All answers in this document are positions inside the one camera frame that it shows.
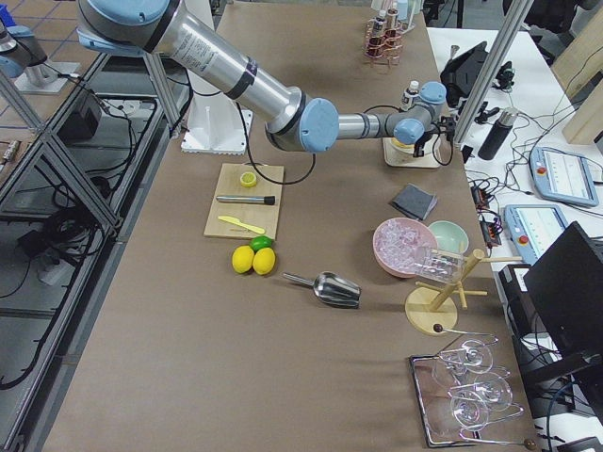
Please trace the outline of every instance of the computer monitor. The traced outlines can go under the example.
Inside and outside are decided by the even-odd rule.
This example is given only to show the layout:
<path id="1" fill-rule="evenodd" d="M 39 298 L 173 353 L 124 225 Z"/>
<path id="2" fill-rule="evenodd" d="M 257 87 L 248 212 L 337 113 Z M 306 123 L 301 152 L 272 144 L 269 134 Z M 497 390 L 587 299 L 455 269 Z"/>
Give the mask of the computer monitor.
<path id="1" fill-rule="evenodd" d="M 603 247 L 571 223 L 525 276 L 536 312 L 562 359 L 527 384 L 571 374 L 603 420 Z"/>

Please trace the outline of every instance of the table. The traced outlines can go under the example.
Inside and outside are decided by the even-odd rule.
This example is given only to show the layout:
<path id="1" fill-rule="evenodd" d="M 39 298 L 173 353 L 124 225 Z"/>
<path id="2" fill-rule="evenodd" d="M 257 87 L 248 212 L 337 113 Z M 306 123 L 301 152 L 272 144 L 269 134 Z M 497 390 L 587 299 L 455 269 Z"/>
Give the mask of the table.
<path id="1" fill-rule="evenodd" d="M 234 3 L 220 33 L 285 84 L 353 112 L 395 104 L 411 78 L 437 76 L 421 22 L 398 67 L 366 64 L 370 16 L 368 8 Z M 287 179 L 303 174 L 309 156 L 276 151 L 262 129 L 256 121 L 255 158 L 285 165 Z M 267 277 L 230 268 L 244 242 L 203 237 L 221 163 L 243 161 L 171 144 L 46 452 L 425 448 L 408 357 L 434 353 L 451 338 L 410 326 L 402 302 L 414 282 L 378 267 L 371 237 L 398 216 L 388 202 L 412 182 L 439 197 L 429 221 L 458 222 L 481 247 L 460 156 L 445 169 L 391 169 L 380 141 L 338 142 L 306 182 L 285 187 L 278 268 Z M 322 305 L 278 275 L 322 270 L 362 286 L 358 311 Z M 466 288 L 495 294 L 490 269 Z M 527 407 L 499 299 L 469 303 L 459 328 L 501 338 L 497 363 L 512 369 L 515 398 Z M 533 433 L 528 413 L 491 432 L 519 441 Z"/>
<path id="2" fill-rule="evenodd" d="M 430 41 L 432 43 L 433 54 L 436 60 L 438 71 L 442 71 L 449 58 L 449 48 L 452 44 L 460 46 L 457 54 L 472 48 L 483 40 L 488 42 L 487 50 L 490 49 L 497 32 L 494 30 L 456 30 L 429 28 Z M 550 133 L 539 143 L 542 146 L 550 146 L 572 153 L 580 153 L 584 156 L 603 164 L 603 155 L 598 148 L 592 144 L 588 146 L 570 145 L 566 142 L 562 129 L 571 120 L 573 115 L 573 107 L 570 101 L 564 96 L 563 89 L 555 79 L 553 73 L 547 67 L 545 61 L 540 55 L 536 45 L 532 41 L 527 32 L 518 33 L 505 61 L 513 62 L 515 68 L 515 85 L 510 94 L 503 93 L 494 89 L 490 89 L 485 100 L 488 101 L 488 109 L 495 106 L 500 108 L 507 106 L 515 106 L 520 111 L 532 117 L 541 117 L 539 121 L 544 127 L 557 123 Z M 486 175 L 504 177 L 504 165 L 506 162 L 513 159 L 511 144 L 514 140 L 514 145 L 523 144 L 531 137 L 539 137 L 543 130 L 539 128 L 533 121 L 530 123 L 525 118 L 518 118 L 515 123 L 517 139 L 514 139 L 513 134 L 510 134 L 501 146 L 496 157 L 491 161 L 481 160 L 477 157 L 470 158 L 466 164 L 467 177 L 469 179 L 482 179 Z M 490 125 L 472 124 L 469 134 L 467 135 L 466 143 L 474 147 L 474 155 L 484 141 Z M 601 168 L 597 165 L 589 165 L 590 170 L 595 180 L 601 180 Z M 519 186 L 525 191 L 532 191 L 530 171 L 525 165 L 515 167 L 514 173 L 517 176 Z M 497 201 L 493 202 L 494 210 L 502 211 L 507 204 L 551 204 L 555 202 L 545 201 L 537 195 L 511 191 L 509 189 L 502 190 L 497 194 Z M 573 209 L 566 205 L 560 205 L 566 219 L 578 221 L 590 236 L 600 235 L 603 221 L 601 218 L 586 214 L 579 210 Z M 599 204 L 597 207 L 588 209 L 595 214 L 603 214 L 603 206 Z M 515 246 L 507 234 L 503 232 L 501 236 L 502 244 L 500 247 L 493 248 L 493 256 L 510 256 L 516 254 Z M 492 264 L 494 271 L 499 271 L 505 267 L 505 263 Z M 546 334 L 539 334 L 540 340 L 545 341 Z M 535 423 L 544 428 L 546 424 L 545 418 L 536 419 Z M 554 435 L 565 439 L 567 442 L 575 441 L 585 436 L 598 436 L 603 440 L 603 427 L 596 418 L 585 418 L 580 414 L 564 413 L 554 415 L 551 418 L 551 431 Z M 546 440 L 541 440 L 541 446 L 547 447 Z"/>

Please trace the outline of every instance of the metal muddler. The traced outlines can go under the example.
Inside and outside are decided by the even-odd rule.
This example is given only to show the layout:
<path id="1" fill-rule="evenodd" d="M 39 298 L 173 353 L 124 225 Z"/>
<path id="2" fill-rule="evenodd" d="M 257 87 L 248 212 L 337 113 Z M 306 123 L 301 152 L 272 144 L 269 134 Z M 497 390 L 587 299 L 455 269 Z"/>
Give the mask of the metal muddler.
<path id="1" fill-rule="evenodd" d="M 360 307 L 360 286 L 330 271 L 323 271 L 313 281 L 290 273 L 283 273 L 283 276 L 295 283 L 312 287 L 316 296 L 329 306 L 352 309 Z"/>
<path id="2" fill-rule="evenodd" d="M 240 204 L 265 204 L 274 205 L 274 196 L 243 196 L 243 195 L 221 195 L 216 197 L 218 202 L 240 203 Z"/>

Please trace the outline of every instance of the black bottle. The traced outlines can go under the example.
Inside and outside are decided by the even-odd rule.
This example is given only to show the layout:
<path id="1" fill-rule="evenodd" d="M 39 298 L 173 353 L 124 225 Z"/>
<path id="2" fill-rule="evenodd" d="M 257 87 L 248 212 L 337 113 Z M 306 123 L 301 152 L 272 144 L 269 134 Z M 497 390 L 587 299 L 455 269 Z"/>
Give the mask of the black bottle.
<path id="1" fill-rule="evenodd" d="M 488 137 L 486 137 L 486 140 L 480 147 L 480 151 L 478 152 L 479 158 L 484 160 L 492 160 L 494 158 L 505 138 L 509 135 L 511 129 L 513 129 L 513 123 L 518 114 L 519 110 L 517 108 L 508 107 L 502 110 L 492 129 L 490 129 Z"/>

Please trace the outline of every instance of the light green bowl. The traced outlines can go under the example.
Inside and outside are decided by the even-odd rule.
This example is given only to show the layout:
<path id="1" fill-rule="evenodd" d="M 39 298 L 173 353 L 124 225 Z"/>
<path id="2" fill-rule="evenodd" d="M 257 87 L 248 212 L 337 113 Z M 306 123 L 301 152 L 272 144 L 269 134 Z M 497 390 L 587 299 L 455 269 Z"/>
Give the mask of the light green bowl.
<path id="1" fill-rule="evenodd" d="M 452 221 L 434 221 L 429 228 L 435 235 L 440 250 L 464 254 L 469 248 L 469 237 L 458 224 Z"/>

